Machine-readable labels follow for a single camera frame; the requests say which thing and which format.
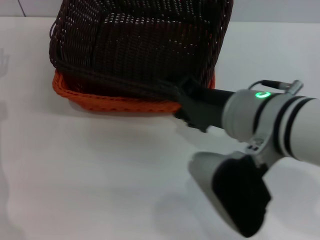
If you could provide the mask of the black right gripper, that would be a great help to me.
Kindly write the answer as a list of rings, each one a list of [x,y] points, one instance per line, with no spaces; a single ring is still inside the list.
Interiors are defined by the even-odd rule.
[[[177,91],[181,107],[173,114],[176,119],[202,133],[211,126],[222,128],[223,110],[233,91],[203,88],[192,76],[182,76]]]

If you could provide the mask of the orange woven rectangular basket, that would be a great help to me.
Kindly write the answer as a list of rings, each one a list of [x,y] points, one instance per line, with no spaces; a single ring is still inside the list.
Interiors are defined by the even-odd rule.
[[[147,101],[129,97],[111,97],[72,91],[67,85],[71,77],[55,71],[52,80],[53,90],[61,97],[91,112],[117,113],[160,113],[171,114],[181,105],[173,101]]]

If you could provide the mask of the dark brown woven rectangular basket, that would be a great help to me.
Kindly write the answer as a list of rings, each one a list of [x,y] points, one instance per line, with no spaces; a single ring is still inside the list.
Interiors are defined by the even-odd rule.
[[[174,100],[162,81],[208,87],[234,0],[63,0],[49,57],[75,92]]]

